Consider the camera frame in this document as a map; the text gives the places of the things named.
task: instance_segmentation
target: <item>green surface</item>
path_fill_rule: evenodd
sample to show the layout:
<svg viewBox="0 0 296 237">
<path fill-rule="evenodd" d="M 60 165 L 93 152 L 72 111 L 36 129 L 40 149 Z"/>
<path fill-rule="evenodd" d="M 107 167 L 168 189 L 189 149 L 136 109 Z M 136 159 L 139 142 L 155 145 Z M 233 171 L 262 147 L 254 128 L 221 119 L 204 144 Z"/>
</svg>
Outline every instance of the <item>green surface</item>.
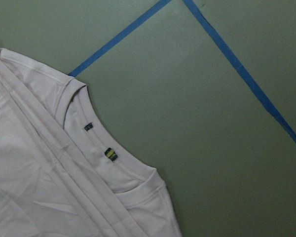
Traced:
<svg viewBox="0 0 296 237">
<path fill-rule="evenodd" d="M 0 47 L 69 73 L 156 2 L 3 0 Z M 296 132 L 296 1 L 195 2 Z M 184 237 L 296 237 L 296 145 L 181 0 L 77 78 Z"/>
</svg>

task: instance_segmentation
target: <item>size tag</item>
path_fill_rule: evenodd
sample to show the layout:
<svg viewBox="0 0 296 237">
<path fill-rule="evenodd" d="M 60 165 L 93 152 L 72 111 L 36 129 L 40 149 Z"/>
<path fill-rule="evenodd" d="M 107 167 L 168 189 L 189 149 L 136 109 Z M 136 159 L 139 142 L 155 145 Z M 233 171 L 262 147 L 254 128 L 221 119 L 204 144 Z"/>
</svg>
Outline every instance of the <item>size tag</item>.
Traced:
<svg viewBox="0 0 296 237">
<path fill-rule="evenodd" d="M 107 156 L 107 158 L 109 158 L 111 161 L 114 161 L 118 158 L 117 154 L 115 153 L 115 151 L 112 148 L 108 148 L 104 154 Z"/>
<path fill-rule="evenodd" d="M 86 131 L 89 131 L 91 128 L 93 128 L 92 123 L 89 123 L 89 124 L 87 124 L 87 125 L 84 127 L 84 129 L 85 129 Z"/>
</svg>

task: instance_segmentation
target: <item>blue tape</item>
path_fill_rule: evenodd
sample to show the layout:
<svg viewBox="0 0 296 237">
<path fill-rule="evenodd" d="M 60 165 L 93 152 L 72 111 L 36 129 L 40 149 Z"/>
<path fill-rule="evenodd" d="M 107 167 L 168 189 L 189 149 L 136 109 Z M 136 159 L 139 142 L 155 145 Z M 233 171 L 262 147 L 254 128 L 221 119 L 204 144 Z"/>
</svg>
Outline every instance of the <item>blue tape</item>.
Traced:
<svg viewBox="0 0 296 237">
<path fill-rule="evenodd" d="M 191 13 L 195 16 L 195 18 L 202 25 L 207 34 L 212 38 L 224 56 L 228 59 L 228 61 L 232 64 L 232 66 L 236 69 L 238 74 L 242 77 L 242 79 L 246 82 L 246 84 L 250 87 L 253 94 L 257 97 L 258 100 L 263 104 L 264 108 L 280 123 L 280 125 L 285 129 L 285 131 L 291 136 L 291 138 L 296 143 L 296 133 L 292 130 L 289 124 L 285 121 L 280 112 L 276 109 L 273 103 L 269 100 L 267 95 L 262 91 L 259 85 L 255 82 L 252 76 L 248 73 L 248 71 L 244 68 L 235 54 L 231 51 L 228 45 L 223 41 L 217 31 L 209 24 L 209 22 L 205 19 L 203 14 L 200 12 L 196 4 L 193 0 L 183 0 L 185 5 L 191 11 Z"/>
<path fill-rule="evenodd" d="M 96 51 L 93 55 L 91 55 L 87 60 L 81 63 L 76 69 L 74 69 L 69 76 L 76 77 L 80 74 L 84 69 L 89 67 L 92 63 L 98 60 L 101 56 L 103 56 L 106 52 L 108 52 L 111 48 L 117 45 L 122 39 L 132 33 L 136 28 L 138 28 L 141 24 L 151 18 L 155 13 L 157 13 L 161 8 L 163 8 L 166 4 L 168 4 L 171 0 L 160 0 L 154 6 L 152 6 L 148 11 L 146 11 L 143 15 L 137 18 L 133 23 L 127 26 L 123 31 L 121 31 L 118 35 L 112 38 L 109 42 L 107 42 L 102 48 Z"/>
</svg>

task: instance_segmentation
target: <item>white fabric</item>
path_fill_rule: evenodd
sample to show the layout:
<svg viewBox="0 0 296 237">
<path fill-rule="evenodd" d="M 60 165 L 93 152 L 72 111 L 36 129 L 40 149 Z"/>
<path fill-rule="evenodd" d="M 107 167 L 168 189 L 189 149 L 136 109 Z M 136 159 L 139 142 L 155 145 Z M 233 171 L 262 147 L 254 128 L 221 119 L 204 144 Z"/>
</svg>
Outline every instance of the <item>white fabric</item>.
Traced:
<svg viewBox="0 0 296 237">
<path fill-rule="evenodd" d="M 109 147 L 115 161 L 104 155 Z M 164 181 L 108 134 L 86 85 L 7 49 L 0 49 L 1 236 L 181 236 Z"/>
</svg>

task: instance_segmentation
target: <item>painter's tape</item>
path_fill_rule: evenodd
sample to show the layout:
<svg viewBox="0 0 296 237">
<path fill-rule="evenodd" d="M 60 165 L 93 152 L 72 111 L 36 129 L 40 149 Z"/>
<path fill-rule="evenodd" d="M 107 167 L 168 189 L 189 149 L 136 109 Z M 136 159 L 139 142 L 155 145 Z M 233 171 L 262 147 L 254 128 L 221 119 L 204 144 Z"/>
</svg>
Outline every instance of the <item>painter's tape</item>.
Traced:
<svg viewBox="0 0 296 237">
<path fill-rule="evenodd" d="M 276 109 L 267 95 L 262 91 L 256 81 L 252 78 L 252 76 L 248 73 L 245 67 L 241 64 L 235 54 L 231 51 L 228 45 L 224 42 L 224 40 L 220 37 L 217 31 L 209 24 L 209 22 L 205 19 L 203 14 L 200 12 L 196 4 L 193 0 L 183 0 L 185 5 L 194 15 L 194 17 L 199 21 L 207 34 L 212 38 L 224 56 L 228 59 L 228 61 L 232 64 L 232 66 L 236 69 L 238 74 L 242 77 L 242 79 L 246 82 L 246 84 L 250 87 L 253 94 L 257 97 L 258 100 L 263 104 L 264 108 L 280 123 L 280 125 L 285 129 L 285 131 L 291 136 L 291 138 L 296 143 L 296 133 L 292 130 L 289 124 L 285 121 L 280 112 Z"/>
<path fill-rule="evenodd" d="M 117 45 L 122 39 L 132 33 L 136 28 L 142 25 L 145 21 L 151 18 L 155 13 L 157 13 L 160 9 L 162 9 L 166 4 L 168 4 L 171 0 L 160 0 L 154 6 L 152 6 L 148 11 L 146 11 L 143 15 L 137 18 L 133 23 L 127 26 L 123 31 L 118 33 L 114 38 L 112 38 L 108 43 L 106 43 L 102 48 L 92 54 L 87 60 L 81 63 L 76 69 L 74 69 L 69 76 L 76 77 L 80 74 L 84 69 L 89 67 L 92 63 L 98 60 L 101 56 L 103 56 L 106 52 L 108 52 L 111 48 Z"/>
</svg>

